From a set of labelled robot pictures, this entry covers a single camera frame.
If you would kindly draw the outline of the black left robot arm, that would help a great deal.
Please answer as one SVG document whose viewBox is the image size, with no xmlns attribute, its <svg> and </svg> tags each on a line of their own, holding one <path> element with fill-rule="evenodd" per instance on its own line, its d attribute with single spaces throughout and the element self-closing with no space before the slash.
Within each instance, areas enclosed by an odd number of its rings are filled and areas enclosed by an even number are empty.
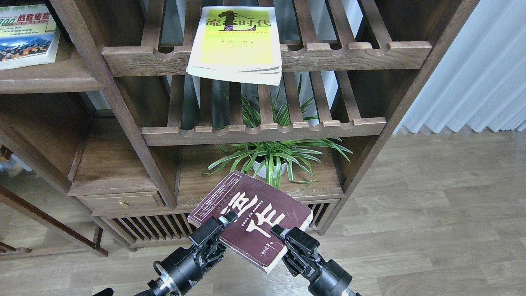
<svg viewBox="0 0 526 296">
<path fill-rule="evenodd" d="M 159 278 L 149 281 L 149 288 L 138 295 L 184 296 L 223 259 L 226 246 L 220 243 L 220 236 L 237 218 L 233 210 L 218 219 L 210 217 L 189 236 L 190 248 L 179 247 L 163 261 L 154 262 Z"/>
</svg>

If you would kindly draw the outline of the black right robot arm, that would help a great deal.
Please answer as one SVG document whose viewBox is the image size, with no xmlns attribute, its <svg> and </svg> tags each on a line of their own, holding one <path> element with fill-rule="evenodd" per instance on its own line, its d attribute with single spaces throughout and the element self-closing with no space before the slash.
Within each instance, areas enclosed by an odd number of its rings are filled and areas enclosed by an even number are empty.
<svg viewBox="0 0 526 296">
<path fill-rule="evenodd" d="M 357 296 L 350 289 L 351 275 L 334 260 L 325 261 L 318 253 L 319 241 L 297 227 L 289 230 L 275 225 L 270 232 L 286 245 L 282 258 L 293 277 L 308 279 L 308 291 L 314 296 Z"/>
</svg>

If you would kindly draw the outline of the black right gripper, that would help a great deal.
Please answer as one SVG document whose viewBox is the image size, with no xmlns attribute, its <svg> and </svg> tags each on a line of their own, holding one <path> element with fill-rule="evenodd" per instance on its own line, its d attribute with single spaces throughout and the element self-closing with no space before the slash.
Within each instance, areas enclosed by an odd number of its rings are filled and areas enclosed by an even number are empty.
<svg viewBox="0 0 526 296">
<path fill-rule="evenodd" d="M 314 296 L 352 296 L 350 282 L 353 277 L 334 260 L 324 261 L 318 255 L 319 241 L 297 227 L 286 229 L 280 225 L 270 232 L 288 249 L 282 261 L 293 277 L 301 274 L 308 279 L 308 291 Z"/>
</svg>

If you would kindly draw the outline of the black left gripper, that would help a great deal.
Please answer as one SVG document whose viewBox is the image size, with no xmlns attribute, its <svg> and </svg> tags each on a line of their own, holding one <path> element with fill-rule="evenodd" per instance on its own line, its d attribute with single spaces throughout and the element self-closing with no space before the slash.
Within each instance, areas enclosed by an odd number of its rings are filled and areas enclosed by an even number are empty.
<svg viewBox="0 0 526 296">
<path fill-rule="evenodd" d="M 153 294 L 186 294 L 203 276 L 224 258 L 226 247 L 217 240 L 235 220 L 231 212 L 215 218 L 210 217 L 189 236 L 192 246 L 179 247 L 163 261 L 155 261 L 153 267 L 159 278 L 153 281 Z"/>
</svg>

